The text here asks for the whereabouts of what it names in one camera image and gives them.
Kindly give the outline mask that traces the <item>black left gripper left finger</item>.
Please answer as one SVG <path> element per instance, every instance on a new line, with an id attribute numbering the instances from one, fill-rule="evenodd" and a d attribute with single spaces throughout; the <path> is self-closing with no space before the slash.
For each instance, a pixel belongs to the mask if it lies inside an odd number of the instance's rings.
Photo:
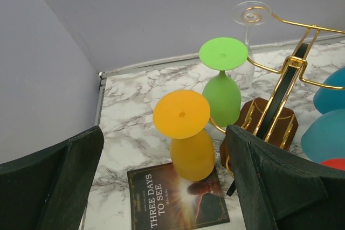
<path id="1" fill-rule="evenodd" d="M 93 126 L 1 164 L 1 229 L 78 229 L 104 147 Z"/>

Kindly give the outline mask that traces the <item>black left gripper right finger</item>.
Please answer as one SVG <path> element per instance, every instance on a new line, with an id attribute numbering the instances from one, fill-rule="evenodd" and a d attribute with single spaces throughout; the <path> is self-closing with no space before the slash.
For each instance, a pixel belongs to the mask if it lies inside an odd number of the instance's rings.
<path id="1" fill-rule="evenodd" d="M 344 229 L 344 171 L 236 125 L 227 126 L 226 141 L 246 229 Z"/>

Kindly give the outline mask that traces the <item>red plastic goblet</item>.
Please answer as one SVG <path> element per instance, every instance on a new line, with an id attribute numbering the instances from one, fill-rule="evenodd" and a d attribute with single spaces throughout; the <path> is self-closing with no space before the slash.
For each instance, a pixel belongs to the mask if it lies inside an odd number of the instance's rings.
<path id="1" fill-rule="evenodd" d="M 321 164 L 330 168 L 345 170 L 345 158 L 331 158 L 323 161 Z"/>

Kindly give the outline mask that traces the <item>blue plastic goblet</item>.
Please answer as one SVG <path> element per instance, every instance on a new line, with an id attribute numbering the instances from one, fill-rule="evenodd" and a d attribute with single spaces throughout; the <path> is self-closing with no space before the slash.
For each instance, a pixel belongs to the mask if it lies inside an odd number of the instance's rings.
<path id="1" fill-rule="evenodd" d="M 331 74 L 324 83 L 333 86 L 344 86 L 344 67 Z M 313 104 L 321 114 L 344 109 L 344 90 L 319 88 L 313 97 Z"/>
<path id="2" fill-rule="evenodd" d="M 316 163 L 344 157 L 344 109 L 321 115 L 301 138 L 304 154 Z"/>

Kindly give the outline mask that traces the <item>yellow plastic goblet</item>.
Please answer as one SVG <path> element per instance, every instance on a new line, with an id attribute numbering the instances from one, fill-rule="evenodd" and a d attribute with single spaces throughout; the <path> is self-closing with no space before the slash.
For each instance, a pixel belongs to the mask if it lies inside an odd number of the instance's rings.
<path id="1" fill-rule="evenodd" d="M 215 165 L 213 142 L 205 131 L 210 106 L 193 90 L 176 90 L 159 100 L 153 111 L 156 129 L 171 139 L 170 157 L 182 178 L 205 179 Z"/>

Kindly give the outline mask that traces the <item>green plastic goblet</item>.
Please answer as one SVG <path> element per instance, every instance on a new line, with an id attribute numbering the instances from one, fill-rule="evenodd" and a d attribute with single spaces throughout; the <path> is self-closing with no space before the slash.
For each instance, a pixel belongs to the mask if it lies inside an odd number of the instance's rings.
<path id="1" fill-rule="evenodd" d="M 234 124 L 239 119 L 242 102 L 240 88 L 226 72 L 240 67 L 247 56 L 245 44 L 230 37 L 213 38 L 199 49 L 203 65 L 219 72 L 202 92 L 210 105 L 211 118 L 219 127 Z"/>

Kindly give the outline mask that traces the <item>clear wine glass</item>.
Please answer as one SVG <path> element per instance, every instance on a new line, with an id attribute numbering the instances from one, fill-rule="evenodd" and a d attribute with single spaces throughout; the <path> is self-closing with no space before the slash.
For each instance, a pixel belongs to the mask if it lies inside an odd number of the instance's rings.
<path id="1" fill-rule="evenodd" d="M 248 57 L 254 60 L 250 47 L 250 31 L 252 27 L 264 24 L 270 17 L 271 8 L 260 1 L 246 1 L 234 7 L 233 19 L 236 23 L 245 26 L 244 44 L 248 50 Z M 245 61 L 236 68 L 231 75 L 234 76 L 241 90 L 251 87 L 254 78 L 255 67 L 249 61 Z"/>

